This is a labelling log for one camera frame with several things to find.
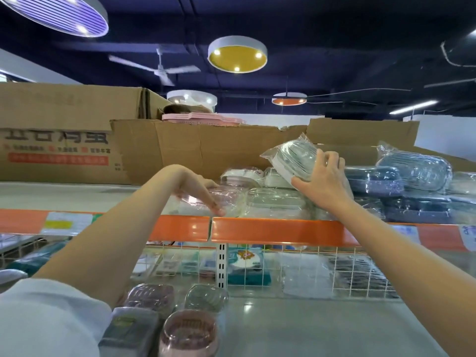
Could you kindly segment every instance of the dark blue ceiling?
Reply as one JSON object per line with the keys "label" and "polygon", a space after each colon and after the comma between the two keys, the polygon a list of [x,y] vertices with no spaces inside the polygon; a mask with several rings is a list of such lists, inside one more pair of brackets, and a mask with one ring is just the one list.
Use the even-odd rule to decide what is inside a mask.
{"label": "dark blue ceiling", "polygon": [[[423,89],[423,85],[476,78],[476,68],[455,67],[449,57],[476,64],[476,0],[100,0],[110,32],[83,39],[41,27],[0,9],[0,47],[85,84],[144,86],[166,93],[158,77],[117,65],[108,54],[156,67],[197,65],[202,72],[172,78],[175,89],[218,96],[217,111],[236,113],[343,113],[385,118],[397,105],[438,99],[436,110],[476,115],[476,85]],[[235,75],[207,61],[211,41],[245,35],[268,48],[261,70]],[[270,102],[278,92],[307,95],[297,107]]]}

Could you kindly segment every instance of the pink soap dish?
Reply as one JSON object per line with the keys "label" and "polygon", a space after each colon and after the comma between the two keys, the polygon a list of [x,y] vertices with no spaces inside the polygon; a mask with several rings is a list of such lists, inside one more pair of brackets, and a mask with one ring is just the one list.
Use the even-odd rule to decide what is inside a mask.
{"label": "pink soap dish", "polygon": [[210,113],[188,113],[188,114],[164,114],[162,120],[170,121],[171,123],[185,123],[185,124],[207,124],[219,126],[234,126],[244,124],[244,120],[239,118],[224,117],[220,114]]}

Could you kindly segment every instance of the ceiling fan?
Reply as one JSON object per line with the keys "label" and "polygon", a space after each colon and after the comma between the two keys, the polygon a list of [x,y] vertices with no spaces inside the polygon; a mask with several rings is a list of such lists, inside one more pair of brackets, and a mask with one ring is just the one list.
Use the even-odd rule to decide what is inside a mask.
{"label": "ceiling fan", "polygon": [[423,87],[423,89],[435,88],[435,87],[438,87],[438,86],[461,84],[461,83],[470,83],[470,82],[473,82],[473,83],[476,82],[476,78],[446,81],[446,82],[443,82],[443,83],[435,83],[435,84],[426,84],[426,85]]}
{"label": "ceiling fan", "polygon": [[165,85],[165,86],[175,86],[174,83],[172,82],[172,80],[169,79],[169,76],[167,74],[195,73],[195,72],[201,71],[195,65],[188,65],[188,66],[181,66],[181,67],[171,67],[169,69],[164,69],[164,67],[162,66],[162,52],[160,51],[160,48],[157,48],[157,54],[158,54],[157,69],[152,69],[151,67],[136,64],[135,62],[125,60],[125,59],[121,59],[121,58],[118,58],[114,55],[109,55],[109,60],[112,61],[112,62],[117,62],[119,64],[132,66],[132,67],[137,67],[139,69],[151,71],[160,78],[160,82],[162,83],[162,85]]}

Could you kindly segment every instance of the red label on box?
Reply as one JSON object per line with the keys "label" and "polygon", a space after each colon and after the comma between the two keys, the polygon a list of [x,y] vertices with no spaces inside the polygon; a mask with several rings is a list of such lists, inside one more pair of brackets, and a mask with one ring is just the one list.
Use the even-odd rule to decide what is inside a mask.
{"label": "red label on box", "polygon": [[109,165],[107,156],[98,155],[8,153],[8,161],[11,163],[98,165],[104,167]]}

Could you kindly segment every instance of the orange ceiling lamp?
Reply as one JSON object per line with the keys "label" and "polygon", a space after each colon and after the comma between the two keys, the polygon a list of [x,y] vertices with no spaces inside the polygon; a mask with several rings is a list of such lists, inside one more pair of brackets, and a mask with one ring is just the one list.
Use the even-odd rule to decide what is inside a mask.
{"label": "orange ceiling lamp", "polygon": [[293,107],[307,102],[307,95],[303,93],[279,93],[273,95],[271,102],[282,107]]}
{"label": "orange ceiling lamp", "polygon": [[252,73],[268,62],[268,49],[261,41],[247,36],[225,36],[208,47],[208,61],[219,70],[235,74]]}

